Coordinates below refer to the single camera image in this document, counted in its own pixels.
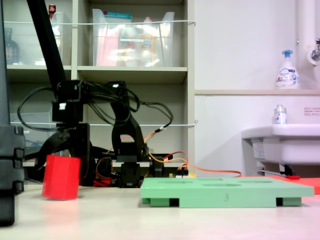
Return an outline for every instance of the printed number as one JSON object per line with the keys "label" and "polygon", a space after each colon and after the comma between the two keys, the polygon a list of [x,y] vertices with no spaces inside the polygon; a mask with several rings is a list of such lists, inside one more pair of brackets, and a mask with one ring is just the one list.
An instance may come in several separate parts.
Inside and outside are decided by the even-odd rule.
{"label": "printed number", "polygon": [[225,193],[225,194],[224,194],[224,201],[225,201],[225,202],[228,202],[228,201],[229,201],[229,194],[228,194],[228,193]]}

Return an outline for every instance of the green board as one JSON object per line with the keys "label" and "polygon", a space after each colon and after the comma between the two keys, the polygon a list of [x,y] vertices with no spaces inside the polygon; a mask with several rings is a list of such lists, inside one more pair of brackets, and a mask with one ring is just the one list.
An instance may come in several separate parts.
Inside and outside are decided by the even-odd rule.
{"label": "green board", "polygon": [[145,178],[143,204],[180,208],[261,208],[301,206],[314,188],[268,177]]}

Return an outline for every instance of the red cylinder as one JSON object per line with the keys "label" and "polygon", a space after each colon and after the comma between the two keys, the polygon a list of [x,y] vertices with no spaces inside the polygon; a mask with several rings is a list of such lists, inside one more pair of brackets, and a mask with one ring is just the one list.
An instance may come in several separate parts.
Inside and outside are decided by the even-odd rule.
{"label": "red cylinder", "polygon": [[78,196],[81,159],[48,155],[44,171],[42,196],[56,200],[73,200]]}

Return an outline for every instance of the white table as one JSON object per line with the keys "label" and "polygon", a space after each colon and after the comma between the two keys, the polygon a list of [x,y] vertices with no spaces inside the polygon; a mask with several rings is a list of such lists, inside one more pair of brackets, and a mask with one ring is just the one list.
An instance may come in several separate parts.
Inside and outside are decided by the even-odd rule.
{"label": "white table", "polygon": [[81,187],[78,199],[41,197],[26,185],[0,240],[319,240],[320,195],[302,207],[151,208],[139,189]]}

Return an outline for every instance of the white sink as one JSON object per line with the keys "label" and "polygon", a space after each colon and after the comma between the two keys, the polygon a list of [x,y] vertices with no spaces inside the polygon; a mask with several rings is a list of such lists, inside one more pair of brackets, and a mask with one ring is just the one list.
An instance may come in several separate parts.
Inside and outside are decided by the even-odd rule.
{"label": "white sink", "polygon": [[320,137],[320,124],[273,124],[244,130],[241,136],[243,139],[272,136]]}
{"label": "white sink", "polygon": [[320,164],[320,124],[273,124],[242,131],[260,162]]}

